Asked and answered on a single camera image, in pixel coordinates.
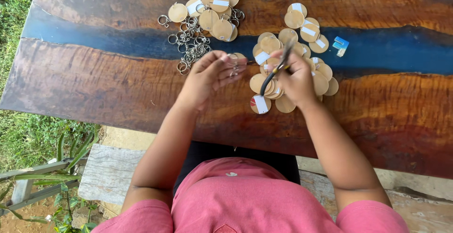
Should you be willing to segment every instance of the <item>pile of key rings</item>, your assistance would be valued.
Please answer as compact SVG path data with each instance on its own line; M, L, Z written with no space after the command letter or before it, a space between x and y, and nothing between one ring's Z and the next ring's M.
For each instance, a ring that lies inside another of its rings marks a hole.
M177 65L182 75L189 74L191 65L212 51L210 39L205 37L207 32L225 42L236 39L239 21L245 18L243 11L233 8L238 2L189 0L185 5L176 2L168 10L168 16L159 16L159 24L165 27L169 27L170 22L181 23L179 31L171 34L168 42L177 44L178 51L185 54Z

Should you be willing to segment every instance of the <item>hand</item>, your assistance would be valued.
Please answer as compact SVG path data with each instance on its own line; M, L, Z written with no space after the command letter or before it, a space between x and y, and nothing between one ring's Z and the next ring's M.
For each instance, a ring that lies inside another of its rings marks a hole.
M270 56L280 58L282 53L283 51L280 50L272 53ZM299 109L304 110L313 103L318 102L316 93L314 92L310 66L295 53L291 53L288 63L291 65L289 71L292 74L290 75L286 71L280 71L277 74L279 85L285 91L285 94L288 95L289 99Z
M238 75L230 77L233 71L232 59L224 51L212 51L205 54L191 68L179 93L176 103L190 111L201 111L205 108L211 91L235 82L242 77L247 59L238 60Z

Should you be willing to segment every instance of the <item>dirt ground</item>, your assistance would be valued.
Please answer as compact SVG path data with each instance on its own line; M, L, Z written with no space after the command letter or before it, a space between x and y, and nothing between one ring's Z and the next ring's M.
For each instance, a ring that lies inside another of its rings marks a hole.
M54 207L55 196L49 197L38 201L32 205L28 205L21 209L17 209L16 212L28 219L30 216L43 216L46 217L48 214L54 214L58 207ZM8 213L5 216L0 217L2 233L52 233L55 232L54 224L40 224L30 223L23 220L17 219L14 214Z

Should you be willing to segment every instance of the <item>person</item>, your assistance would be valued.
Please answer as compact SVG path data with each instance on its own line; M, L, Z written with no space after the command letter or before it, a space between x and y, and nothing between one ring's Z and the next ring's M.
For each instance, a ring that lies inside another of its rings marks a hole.
M279 73L279 85L302 111L333 185L336 222L300 186L295 156L191 142L211 93L246 69L241 59L230 77L232 58L212 51L193 65L136 167L122 213L92 232L409 232L365 155L318 101L308 64L295 54L289 62L292 74Z

